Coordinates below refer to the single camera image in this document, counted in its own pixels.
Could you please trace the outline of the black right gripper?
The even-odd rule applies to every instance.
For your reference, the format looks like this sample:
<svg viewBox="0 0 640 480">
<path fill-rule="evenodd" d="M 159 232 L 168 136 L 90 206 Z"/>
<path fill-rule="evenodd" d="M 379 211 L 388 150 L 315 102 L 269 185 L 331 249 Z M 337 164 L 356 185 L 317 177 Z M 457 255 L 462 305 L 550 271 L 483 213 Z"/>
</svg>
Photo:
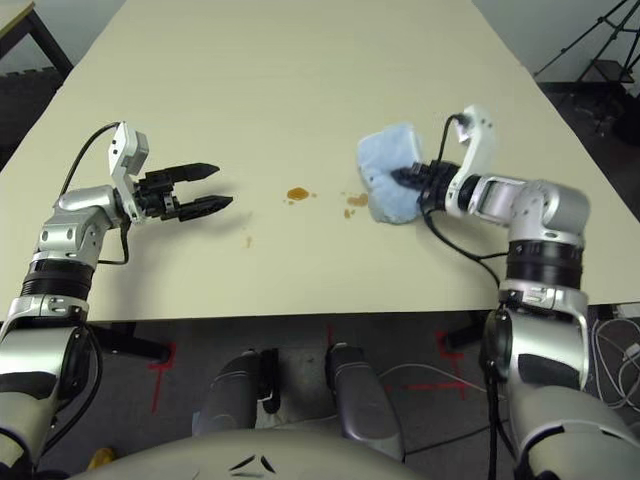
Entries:
<svg viewBox="0 0 640 480">
<path fill-rule="evenodd" d="M 457 172 L 458 166 L 453 163 L 432 161 L 417 168 L 395 169 L 391 177 L 404 188 L 419 189 L 421 207 L 444 207 L 449 184 Z"/>
</svg>

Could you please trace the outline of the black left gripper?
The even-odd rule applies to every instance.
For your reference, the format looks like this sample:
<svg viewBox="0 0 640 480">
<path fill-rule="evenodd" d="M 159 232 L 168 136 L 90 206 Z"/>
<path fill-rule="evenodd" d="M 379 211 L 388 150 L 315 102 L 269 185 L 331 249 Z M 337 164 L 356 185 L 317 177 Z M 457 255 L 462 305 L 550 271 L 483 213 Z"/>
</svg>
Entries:
<svg viewBox="0 0 640 480">
<path fill-rule="evenodd" d="M 134 197 L 146 217 L 161 220 L 177 217 L 180 222 L 206 217 L 225 209 L 233 198 L 210 195 L 180 206 L 174 196 L 174 185 L 203 180 L 218 171 L 217 166 L 202 162 L 151 171 L 135 184 Z"/>
</svg>

